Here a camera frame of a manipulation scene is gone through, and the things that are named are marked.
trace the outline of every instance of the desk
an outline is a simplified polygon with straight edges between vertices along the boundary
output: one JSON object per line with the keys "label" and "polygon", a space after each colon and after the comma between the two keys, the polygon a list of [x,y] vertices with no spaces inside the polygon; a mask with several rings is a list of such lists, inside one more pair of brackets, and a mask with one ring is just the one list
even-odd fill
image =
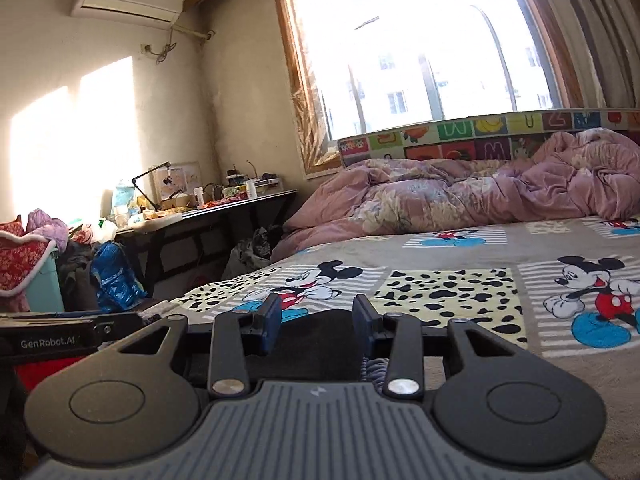
{"label": "desk", "polygon": [[[187,272],[188,270],[195,269],[197,266],[211,263],[229,255],[231,249],[233,249],[237,243],[228,216],[231,209],[237,210],[245,207],[248,208],[251,227],[253,231],[255,231],[260,227],[266,227],[260,225],[260,221],[258,219],[258,206],[265,205],[267,203],[279,203],[280,208],[278,209],[273,223],[282,224],[297,192],[298,190],[293,189],[290,191],[259,196],[252,200],[239,200],[238,202],[231,202],[216,207],[189,211],[182,214],[181,221],[151,233],[144,234],[136,229],[124,229],[118,231],[116,234],[116,241],[123,246],[133,271],[136,273],[137,279],[142,283],[149,296],[152,296],[157,282],[167,280],[172,276],[177,276],[178,274]],[[195,223],[195,220],[202,221],[203,219],[207,221],[207,224],[199,225],[198,227],[191,229],[184,229],[185,224]],[[175,234],[167,234],[167,230],[176,226],[181,226],[183,229]],[[226,245],[219,251],[206,254],[201,235],[210,232],[213,229],[220,229],[222,231]],[[139,238],[143,239],[143,243],[139,243]],[[162,248],[173,242],[187,240],[188,238],[193,239],[193,243],[195,244],[198,253],[197,258],[181,266],[174,267],[173,269],[164,270],[161,258]],[[146,265],[143,270],[140,265],[138,255],[145,252]]]}

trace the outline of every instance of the air conditioner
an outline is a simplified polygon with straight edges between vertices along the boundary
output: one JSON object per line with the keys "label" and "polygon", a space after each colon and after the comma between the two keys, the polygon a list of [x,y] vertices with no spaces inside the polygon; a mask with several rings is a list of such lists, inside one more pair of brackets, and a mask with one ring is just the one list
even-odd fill
{"label": "air conditioner", "polygon": [[182,0],[76,0],[71,15],[168,29],[181,12]]}

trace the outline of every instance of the headboard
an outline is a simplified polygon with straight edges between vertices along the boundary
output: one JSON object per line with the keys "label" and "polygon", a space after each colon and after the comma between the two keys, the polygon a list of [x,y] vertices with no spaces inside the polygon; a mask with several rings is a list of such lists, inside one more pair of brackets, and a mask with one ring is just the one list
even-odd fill
{"label": "headboard", "polygon": [[412,124],[338,141],[342,164],[368,158],[487,160],[533,155],[553,132],[608,128],[640,144],[640,110],[512,112]]}

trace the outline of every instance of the yellow patch with black spots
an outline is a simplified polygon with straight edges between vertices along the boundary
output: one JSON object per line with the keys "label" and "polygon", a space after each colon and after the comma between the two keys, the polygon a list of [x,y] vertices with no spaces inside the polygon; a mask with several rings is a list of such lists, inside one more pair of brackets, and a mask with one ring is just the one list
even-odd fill
{"label": "yellow patch with black spots", "polygon": [[453,317],[470,319],[527,347],[511,269],[393,270],[370,300],[380,314],[403,312],[436,327]]}

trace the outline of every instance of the purple cloth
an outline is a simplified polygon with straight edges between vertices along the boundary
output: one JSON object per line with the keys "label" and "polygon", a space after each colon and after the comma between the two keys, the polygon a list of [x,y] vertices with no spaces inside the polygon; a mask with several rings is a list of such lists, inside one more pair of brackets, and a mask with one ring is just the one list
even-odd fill
{"label": "purple cloth", "polygon": [[603,128],[556,132],[531,159],[364,160],[322,184],[284,225],[277,262],[328,242],[488,224],[629,218],[640,146]]}
{"label": "purple cloth", "polygon": [[42,209],[34,209],[29,213],[26,231],[55,241],[58,251],[65,252],[69,228],[59,218],[51,218]]}

